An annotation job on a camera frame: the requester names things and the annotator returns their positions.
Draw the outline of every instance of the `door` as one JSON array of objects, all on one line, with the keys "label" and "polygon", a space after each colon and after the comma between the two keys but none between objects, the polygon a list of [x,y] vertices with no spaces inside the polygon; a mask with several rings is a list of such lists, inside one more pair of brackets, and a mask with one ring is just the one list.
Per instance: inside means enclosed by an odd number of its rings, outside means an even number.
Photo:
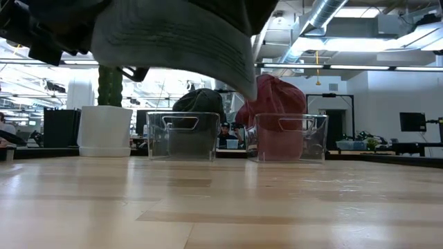
[{"label": "door", "polygon": [[340,141],[343,137],[345,114],[345,110],[326,110],[326,115],[329,116],[326,138],[326,148],[328,150],[338,149],[335,142]]}]

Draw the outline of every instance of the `transparent container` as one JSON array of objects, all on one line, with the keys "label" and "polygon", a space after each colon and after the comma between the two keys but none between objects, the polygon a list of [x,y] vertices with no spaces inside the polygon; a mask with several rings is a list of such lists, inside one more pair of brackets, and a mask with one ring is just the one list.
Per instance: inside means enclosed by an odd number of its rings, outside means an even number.
[{"label": "transparent container", "polygon": [[348,140],[342,140],[342,141],[336,141],[335,144],[337,145],[337,148],[344,151],[365,151],[368,149],[368,144],[366,141],[348,141]]},{"label": "transparent container", "polygon": [[220,116],[202,112],[148,112],[151,160],[214,160]]},{"label": "transparent container", "polygon": [[325,160],[325,115],[263,113],[246,130],[248,158],[260,163],[322,163]]},{"label": "transparent container", "polygon": [[238,139],[226,139],[227,149],[238,149]]}]

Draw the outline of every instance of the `dark green cloth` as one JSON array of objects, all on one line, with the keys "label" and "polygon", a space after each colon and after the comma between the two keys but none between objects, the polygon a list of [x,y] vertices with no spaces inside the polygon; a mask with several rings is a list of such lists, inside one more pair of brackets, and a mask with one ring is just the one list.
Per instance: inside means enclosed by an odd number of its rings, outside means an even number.
[{"label": "dark green cloth", "polygon": [[220,122],[226,121],[222,96],[210,89],[198,89],[184,95],[172,107],[173,111],[213,112],[220,115]]},{"label": "dark green cloth", "polygon": [[[210,89],[198,89],[183,96],[172,107],[180,112],[218,113],[222,122],[226,120],[223,100],[220,94]],[[168,152],[175,158],[208,159],[215,148],[220,120],[217,116],[190,114],[188,117],[172,121],[173,128],[186,128],[187,131],[169,131]]]}]

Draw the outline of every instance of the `red fabric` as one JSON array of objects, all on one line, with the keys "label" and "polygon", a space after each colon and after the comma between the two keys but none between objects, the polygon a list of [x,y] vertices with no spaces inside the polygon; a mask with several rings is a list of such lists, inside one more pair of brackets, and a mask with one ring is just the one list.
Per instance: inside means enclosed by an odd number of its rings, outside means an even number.
[{"label": "red fabric", "polygon": [[247,100],[235,121],[247,128],[256,126],[260,160],[298,160],[303,151],[302,121],[260,116],[258,124],[254,124],[254,117],[260,113],[304,114],[307,106],[305,94],[271,75],[259,76],[257,87],[257,100]]}]

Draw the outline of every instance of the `potted plant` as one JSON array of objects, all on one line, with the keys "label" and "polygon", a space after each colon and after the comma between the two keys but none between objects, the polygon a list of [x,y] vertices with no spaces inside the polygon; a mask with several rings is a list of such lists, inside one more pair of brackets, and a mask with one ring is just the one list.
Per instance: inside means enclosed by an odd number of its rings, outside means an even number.
[{"label": "potted plant", "polygon": [[130,156],[132,110],[122,108],[123,76],[115,68],[99,66],[98,106],[82,107],[78,145],[81,156]]},{"label": "potted plant", "polygon": [[368,138],[368,149],[370,151],[375,151],[377,145],[379,145],[379,144],[380,144],[379,141],[377,141],[376,139]]}]

